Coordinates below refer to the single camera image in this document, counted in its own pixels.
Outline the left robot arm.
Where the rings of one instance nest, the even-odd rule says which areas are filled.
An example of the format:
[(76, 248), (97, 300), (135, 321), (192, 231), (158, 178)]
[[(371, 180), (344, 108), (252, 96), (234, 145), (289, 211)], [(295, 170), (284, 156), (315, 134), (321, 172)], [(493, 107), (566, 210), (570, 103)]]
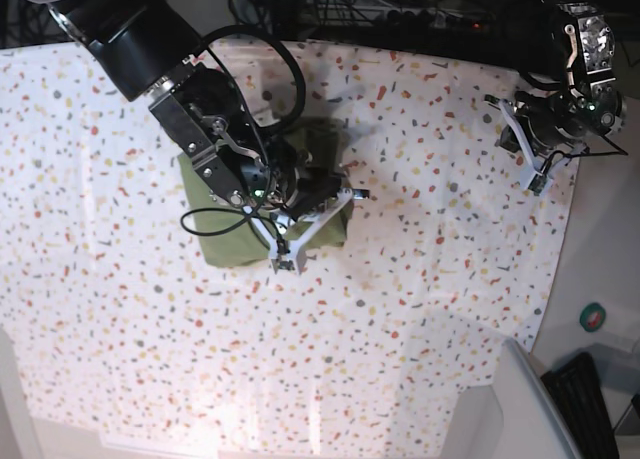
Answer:
[(521, 77), (546, 97), (517, 91), (511, 100), (487, 95), (484, 101), (506, 121), (498, 146), (525, 161), (521, 187), (540, 196), (555, 174), (574, 159), (626, 156), (611, 136), (624, 126), (626, 103), (615, 87), (614, 33), (598, 7), (559, 3), (552, 9), (550, 34), (558, 49), (556, 83)]

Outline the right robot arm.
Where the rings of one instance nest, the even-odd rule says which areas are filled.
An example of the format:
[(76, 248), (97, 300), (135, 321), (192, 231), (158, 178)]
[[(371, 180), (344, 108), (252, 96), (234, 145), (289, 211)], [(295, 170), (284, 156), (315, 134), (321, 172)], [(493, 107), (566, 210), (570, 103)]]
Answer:
[[(300, 272), (309, 242), (350, 202), (368, 197), (334, 167), (320, 166), (287, 139), (306, 105), (303, 72), (271, 34), (231, 25), (201, 35), (166, 0), (26, 0), (102, 66), (128, 100), (152, 98), (150, 112), (216, 200), (267, 244), (275, 270)], [(194, 64), (213, 42), (244, 35), (270, 46), (292, 75), (292, 109), (276, 123), (254, 119), (223, 64)]]

